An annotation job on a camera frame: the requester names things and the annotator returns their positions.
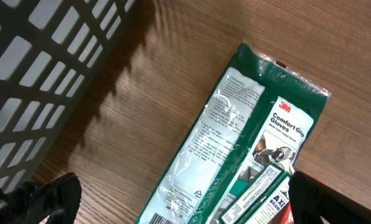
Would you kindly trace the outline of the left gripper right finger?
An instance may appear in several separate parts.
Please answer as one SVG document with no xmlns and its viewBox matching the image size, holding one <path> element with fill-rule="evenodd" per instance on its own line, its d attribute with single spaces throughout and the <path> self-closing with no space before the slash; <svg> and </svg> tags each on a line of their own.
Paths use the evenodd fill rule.
<svg viewBox="0 0 371 224">
<path fill-rule="evenodd" d="M 289 180 L 295 224 L 369 224 L 371 210 L 301 171 Z"/>
</svg>

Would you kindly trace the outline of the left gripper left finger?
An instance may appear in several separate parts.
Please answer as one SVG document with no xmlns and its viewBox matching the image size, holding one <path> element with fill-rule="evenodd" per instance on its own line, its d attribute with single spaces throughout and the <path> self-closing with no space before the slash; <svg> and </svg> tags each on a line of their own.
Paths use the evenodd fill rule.
<svg viewBox="0 0 371 224">
<path fill-rule="evenodd" d="M 0 224 L 73 224 L 81 199 L 82 186 L 73 172 L 46 185 L 27 181 L 8 193 L 0 189 Z"/>
</svg>

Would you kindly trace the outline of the red coffee stick sachet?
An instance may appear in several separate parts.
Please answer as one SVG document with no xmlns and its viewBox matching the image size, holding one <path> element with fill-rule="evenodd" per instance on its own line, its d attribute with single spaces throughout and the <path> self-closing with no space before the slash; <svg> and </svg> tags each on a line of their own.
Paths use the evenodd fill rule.
<svg viewBox="0 0 371 224">
<path fill-rule="evenodd" d="M 286 205 L 281 220 L 279 221 L 279 224 L 294 224 L 290 203 Z"/>
</svg>

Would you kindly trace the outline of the green white balm box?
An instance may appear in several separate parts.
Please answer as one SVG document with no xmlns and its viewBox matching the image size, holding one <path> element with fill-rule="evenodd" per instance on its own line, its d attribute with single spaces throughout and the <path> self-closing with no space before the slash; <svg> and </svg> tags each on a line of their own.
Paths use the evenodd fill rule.
<svg viewBox="0 0 371 224">
<path fill-rule="evenodd" d="M 289 202 L 291 174 L 270 162 L 243 191 L 219 222 L 224 224 L 267 224 Z"/>
</svg>

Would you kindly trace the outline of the green white gloves package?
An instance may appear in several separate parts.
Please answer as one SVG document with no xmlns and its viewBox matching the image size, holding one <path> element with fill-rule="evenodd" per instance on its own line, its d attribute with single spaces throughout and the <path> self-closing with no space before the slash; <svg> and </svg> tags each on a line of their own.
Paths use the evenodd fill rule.
<svg viewBox="0 0 371 224">
<path fill-rule="evenodd" d="M 294 164 L 330 97 L 241 43 L 138 223 L 220 223 L 270 162 Z"/>
</svg>

